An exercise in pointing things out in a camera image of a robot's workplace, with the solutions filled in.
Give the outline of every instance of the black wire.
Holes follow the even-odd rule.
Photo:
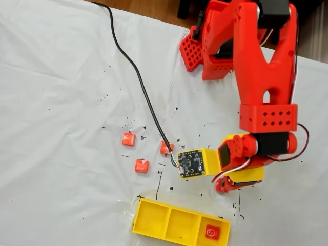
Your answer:
[[[144,82],[142,82],[142,78],[141,78],[141,75],[139,73],[139,70],[137,68],[137,66],[135,65],[135,63],[129,58],[129,56],[123,51],[123,49],[119,46],[118,42],[117,42],[117,39],[116,39],[116,35],[115,35],[115,32],[114,32],[114,24],[113,24],[113,14],[112,14],[112,11],[111,9],[104,5],[104,4],[101,4],[101,3],[95,3],[95,2],[92,2],[94,4],[97,4],[99,6],[102,6],[104,8],[107,8],[108,12],[109,12],[109,15],[110,15],[110,19],[111,19],[111,29],[112,29],[112,35],[113,35],[113,39],[115,41],[115,44],[117,46],[117,48],[119,49],[119,51],[123,54],[123,56],[131,63],[131,65],[133,66],[135,72],[137,73],[137,76],[138,76],[138,79],[140,81],[140,85],[141,85],[141,88],[142,88],[142,91],[143,91],[143,94],[145,95],[145,98],[146,98],[146,101],[147,101],[147,104],[148,104],[148,107],[150,109],[150,113],[152,114],[152,117],[155,121],[155,124],[159,130],[159,133],[161,134],[163,140],[164,140],[164,143],[166,145],[166,147],[168,147],[169,151],[172,152],[172,149],[171,149],[171,146],[170,146],[170,143],[168,141],[168,139],[165,137],[165,134],[162,130],[162,128],[160,127],[160,124],[156,118],[156,115],[155,115],[155,112],[154,112],[154,109],[153,109],[153,106],[152,104],[150,103],[150,100],[149,100],[149,97],[148,97],[148,94],[147,94],[147,91],[145,89],[145,86],[144,86]]]
[[[276,158],[273,158],[271,156],[267,156],[267,158],[269,158],[270,160],[273,160],[273,161],[278,161],[278,162],[282,162],[282,161],[289,161],[289,160],[294,160],[296,159],[297,157],[299,157],[301,154],[303,154],[303,152],[306,150],[308,144],[309,144],[309,140],[310,140],[310,133],[308,131],[308,129],[301,123],[297,123],[299,126],[301,126],[305,132],[306,132],[306,142],[305,142],[305,145],[303,147],[303,149],[301,150],[301,152],[299,152],[297,155],[294,155],[292,157],[289,157],[289,158],[285,158],[285,159],[276,159]]]

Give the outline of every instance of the yellow tray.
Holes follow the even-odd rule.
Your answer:
[[[206,238],[206,226],[220,227],[218,240]],[[142,198],[132,232],[186,246],[225,246],[230,222]]]

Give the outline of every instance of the white sheet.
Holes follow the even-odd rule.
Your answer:
[[[113,14],[175,150],[217,148],[240,132],[234,74],[203,82],[202,67],[187,72],[178,50],[187,29]],[[158,200],[228,219],[229,245],[326,245],[328,65],[298,63],[294,101],[308,149],[268,166],[255,188],[219,195],[210,177],[181,181],[159,154],[161,138],[106,9],[0,1],[0,245],[172,245],[131,232],[136,196],[156,198],[159,171]],[[135,147],[120,143],[129,130]],[[297,136],[302,145],[304,133]],[[137,158],[150,161],[148,174],[134,172]]]

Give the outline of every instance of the black ink mark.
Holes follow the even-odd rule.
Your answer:
[[[158,190],[159,190],[159,186],[160,186],[160,180],[162,179],[162,173],[163,171],[158,171],[158,173],[160,174],[160,177],[159,177],[159,182],[158,182],[158,187],[157,187],[157,191],[156,191],[156,201],[157,201],[157,195],[158,195]]]
[[[140,195],[138,195],[137,197],[139,197],[139,201],[140,201],[142,198],[144,198],[143,196],[140,196]]]
[[[239,189],[239,211],[238,211],[238,215],[240,215],[240,193],[241,193],[241,189]]]

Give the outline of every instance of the small red cube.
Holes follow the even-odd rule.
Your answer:
[[[125,132],[123,135],[122,144],[134,146],[135,143],[135,134],[132,132]]]
[[[140,173],[147,173],[148,172],[149,161],[137,159],[135,163],[134,170]]]
[[[170,143],[170,147],[173,150],[174,144]],[[169,154],[170,153],[170,151],[169,151],[168,147],[165,145],[164,141],[162,141],[160,144],[160,152],[161,152],[161,154]]]
[[[206,225],[205,237],[213,240],[218,240],[220,236],[220,227],[211,224]]]

